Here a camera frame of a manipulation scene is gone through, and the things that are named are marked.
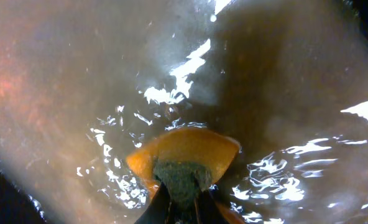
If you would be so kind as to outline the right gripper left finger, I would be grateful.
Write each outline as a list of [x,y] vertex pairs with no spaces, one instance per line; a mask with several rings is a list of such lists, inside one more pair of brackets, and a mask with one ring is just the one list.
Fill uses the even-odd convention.
[[166,224],[169,219],[170,195],[164,184],[161,184],[150,205],[134,222],[135,224]]

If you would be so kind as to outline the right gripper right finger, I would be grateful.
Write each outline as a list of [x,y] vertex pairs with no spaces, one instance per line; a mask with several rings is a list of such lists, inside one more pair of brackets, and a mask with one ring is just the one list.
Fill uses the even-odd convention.
[[201,224],[228,224],[208,191],[196,199],[196,215]]

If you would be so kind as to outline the yellow green sponge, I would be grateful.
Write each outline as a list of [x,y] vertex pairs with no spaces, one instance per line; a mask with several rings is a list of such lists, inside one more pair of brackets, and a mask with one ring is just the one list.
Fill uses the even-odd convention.
[[241,144],[205,128],[180,128],[149,141],[126,157],[126,163],[149,191],[150,202],[164,184],[170,195],[168,223],[198,223],[196,199],[209,192],[228,223],[242,223],[213,197],[216,184],[239,154]]

